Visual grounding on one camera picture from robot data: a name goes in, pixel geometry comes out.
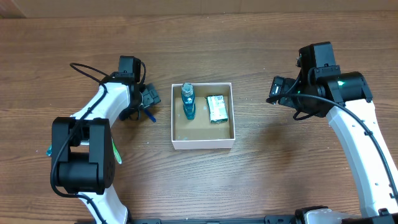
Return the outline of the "blue disposable razor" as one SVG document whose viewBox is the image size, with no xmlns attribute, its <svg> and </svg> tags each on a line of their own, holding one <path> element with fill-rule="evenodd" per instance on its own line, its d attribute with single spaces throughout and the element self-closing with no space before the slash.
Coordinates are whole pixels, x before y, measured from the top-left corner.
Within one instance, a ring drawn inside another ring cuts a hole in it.
<svg viewBox="0 0 398 224">
<path fill-rule="evenodd" d="M 157 120 L 154 117 L 154 115 L 149 111 L 149 110 L 144 110 L 144 113 L 146 114 L 146 116 L 153 122 L 156 123 Z"/>
</svg>

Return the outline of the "blue mouthwash bottle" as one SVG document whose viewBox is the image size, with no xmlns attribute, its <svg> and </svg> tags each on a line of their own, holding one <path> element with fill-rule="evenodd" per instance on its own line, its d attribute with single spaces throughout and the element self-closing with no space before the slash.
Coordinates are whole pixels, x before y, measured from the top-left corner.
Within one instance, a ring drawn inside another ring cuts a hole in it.
<svg viewBox="0 0 398 224">
<path fill-rule="evenodd" d="M 195 92 L 191 83 L 184 83 L 181 90 L 183 110 L 188 120 L 195 119 Z"/>
</svg>

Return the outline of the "green white toothbrush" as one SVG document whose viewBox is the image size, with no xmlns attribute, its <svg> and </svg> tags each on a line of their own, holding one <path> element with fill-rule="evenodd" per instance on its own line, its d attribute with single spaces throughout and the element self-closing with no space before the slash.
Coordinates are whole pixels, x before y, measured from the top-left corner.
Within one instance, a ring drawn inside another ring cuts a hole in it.
<svg viewBox="0 0 398 224">
<path fill-rule="evenodd" d="M 114 156 L 115 156 L 116 161 L 118 162 L 118 164 L 122 164 L 123 161 L 122 161 L 121 155 L 120 155 L 120 153 L 119 153 L 114 141 L 112 141 L 112 146 L 113 146 L 113 152 L 114 152 Z"/>
</svg>

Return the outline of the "green white soap packet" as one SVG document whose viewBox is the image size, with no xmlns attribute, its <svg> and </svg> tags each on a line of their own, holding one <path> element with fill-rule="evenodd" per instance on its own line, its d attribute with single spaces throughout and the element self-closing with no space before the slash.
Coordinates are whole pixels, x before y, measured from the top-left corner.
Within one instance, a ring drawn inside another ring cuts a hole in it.
<svg viewBox="0 0 398 224">
<path fill-rule="evenodd" d="M 210 123 L 224 123 L 228 120 L 228 112 L 223 95 L 207 96 Z"/>
</svg>

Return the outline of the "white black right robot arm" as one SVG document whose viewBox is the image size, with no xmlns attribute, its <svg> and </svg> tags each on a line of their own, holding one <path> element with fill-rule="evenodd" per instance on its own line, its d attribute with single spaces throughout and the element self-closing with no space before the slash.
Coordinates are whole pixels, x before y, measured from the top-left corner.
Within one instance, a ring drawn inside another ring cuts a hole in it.
<svg viewBox="0 0 398 224">
<path fill-rule="evenodd" d="M 302 47 L 297 78 L 274 77 L 270 104 L 295 110 L 294 120 L 326 118 L 356 184 L 360 216 L 326 206 L 300 208 L 289 223 L 397 223 L 397 167 L 379 128 L 373 94 L 359 72 L 343 73 L 331 42 Z"/>
</svg>

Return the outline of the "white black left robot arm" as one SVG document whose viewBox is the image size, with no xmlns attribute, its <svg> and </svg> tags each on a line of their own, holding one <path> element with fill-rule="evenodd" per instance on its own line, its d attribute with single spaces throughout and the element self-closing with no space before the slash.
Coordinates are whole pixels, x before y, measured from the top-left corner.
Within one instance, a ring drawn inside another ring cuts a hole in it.
<svg viewBox="0 0 398 224">
<path fill-rule="evenodd" d="M 97 94 L 79 112 L 52 123 L 50 185 L 65 198 L 80 199 L 95 223 L 132 223 L 113 186 L 114 144 L 111 127 L 161 99 L 153 84 L 133 74 L 114 72 L 99 83 Z"/>
</svg>

